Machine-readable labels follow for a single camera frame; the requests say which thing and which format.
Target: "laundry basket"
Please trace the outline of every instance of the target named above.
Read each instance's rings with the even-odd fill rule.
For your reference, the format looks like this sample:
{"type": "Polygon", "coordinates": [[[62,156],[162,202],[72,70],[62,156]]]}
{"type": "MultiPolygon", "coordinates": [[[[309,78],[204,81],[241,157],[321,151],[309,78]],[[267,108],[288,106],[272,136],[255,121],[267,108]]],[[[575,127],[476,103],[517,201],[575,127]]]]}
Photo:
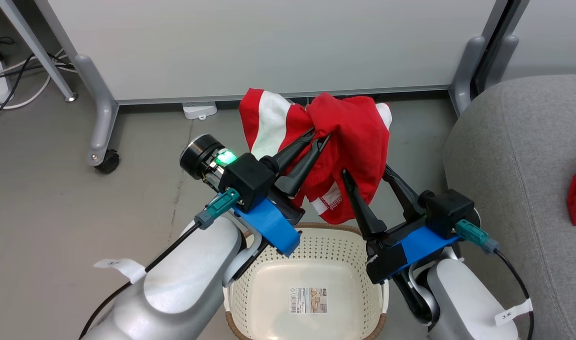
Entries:
{"type": "Polygon", "coordinates": [[[366,275],[359,230],[325,223],[296,229],[301,243],[290,258],[267,247],[225,289],[230,329],[240,340],[376,338],[385,324],[388,286],[366,275]]]}

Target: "gray floor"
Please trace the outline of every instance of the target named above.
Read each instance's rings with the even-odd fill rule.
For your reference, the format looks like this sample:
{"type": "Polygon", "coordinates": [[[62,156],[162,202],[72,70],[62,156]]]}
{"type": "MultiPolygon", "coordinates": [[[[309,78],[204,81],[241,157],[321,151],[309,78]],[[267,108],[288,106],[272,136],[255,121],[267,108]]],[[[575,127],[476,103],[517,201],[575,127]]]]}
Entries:
{"type": "MultiPolygon", "coordinates": [[[[27,19],[44,47],[58,51],[42,18],[27,19]]],[[[2,35],[16,33],[0,16],[2,35]]],[[[20,41],[4,52],[9,64],[29,54],[20,41]]],[[[66,76],[80,94],[75,103],[65,103],[50,84],[32,104],[0,114],[0,340],[76,339],[94,308],[126,280],[93,264],[103,258],[147,263],[176,239],[212,196],[178,166],[191,136],[213,133],[236,153],[247,151],[236,110],[191,122],[179,106],[123,108],[112,142],[122,162],[112,174],[98,174],[85,162],[94,103],[76,76],[66,76]]],[[[44,73],[24,77],[16,101],[44,79],[44,73]]],[[[456,120],[450,101],[444,94],[407,99],[387,98],[393,113],[388,163],[418,192],[441,191],[441,149],[456,120]]],[[[403,221],[385,183],[371,207],[389,226],[403,221]]],[[[303,221],[320,221],[305,209],[303,221]]],[[[425,334],[391,286],[379,339],[425,334]]],[[[221,309],[200,339],[235,339],[221,309]]]]}

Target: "gray sofa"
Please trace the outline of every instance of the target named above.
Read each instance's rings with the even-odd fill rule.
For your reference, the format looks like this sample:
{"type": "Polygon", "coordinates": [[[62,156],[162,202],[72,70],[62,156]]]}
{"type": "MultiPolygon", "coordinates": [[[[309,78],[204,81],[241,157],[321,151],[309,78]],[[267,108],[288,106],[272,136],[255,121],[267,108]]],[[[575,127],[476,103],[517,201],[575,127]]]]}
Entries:
{"type": "MultiPolygon", "coordinates": [[[[475,201],[529,290],[534,339],[576,339],[576,226],[566,198],[576,173],[576,75],[515,79],[463,112],[444,154],[448,186],[475,201]]],[[[465,262],[506,308],[523,302],[497,256],[463,247],[465,262]]],[[[527,334],[527,316],[517,319],[527,334]]]]}

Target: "green led light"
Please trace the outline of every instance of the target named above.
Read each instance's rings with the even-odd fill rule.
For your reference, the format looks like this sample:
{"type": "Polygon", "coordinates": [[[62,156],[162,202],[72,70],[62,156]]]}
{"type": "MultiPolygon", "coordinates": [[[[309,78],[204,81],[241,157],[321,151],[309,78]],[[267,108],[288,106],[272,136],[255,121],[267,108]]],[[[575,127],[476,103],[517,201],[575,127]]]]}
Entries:
{"type": "Polygon", "coordinates": [[[231,150],[225,150],[222,153],[216,155],[214,162],[220,166],[227,166],[236,159],[238,159],[238,157],[235,155],[235,153],[233,153],[231,150]]]}

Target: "caster wheel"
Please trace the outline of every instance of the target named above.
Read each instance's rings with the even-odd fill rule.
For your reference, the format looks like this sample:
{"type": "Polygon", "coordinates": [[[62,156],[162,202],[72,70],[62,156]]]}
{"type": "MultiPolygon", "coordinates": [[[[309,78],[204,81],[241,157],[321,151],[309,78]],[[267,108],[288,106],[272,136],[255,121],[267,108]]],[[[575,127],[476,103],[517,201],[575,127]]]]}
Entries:
{"type": "Polygon", "coordinates": [[[103,162],[95,166],[95,169],[99,170],[104,174],[110,174],[111,172],[113,172],[113,170],[115,170],[115,168],[118,167],[119,163],[120,163],[120,156],[118,155],[118,152],[115,151],[114,149],[108,149],[108,151],[105,151],[105,157],[103,158],[103,162]]]}

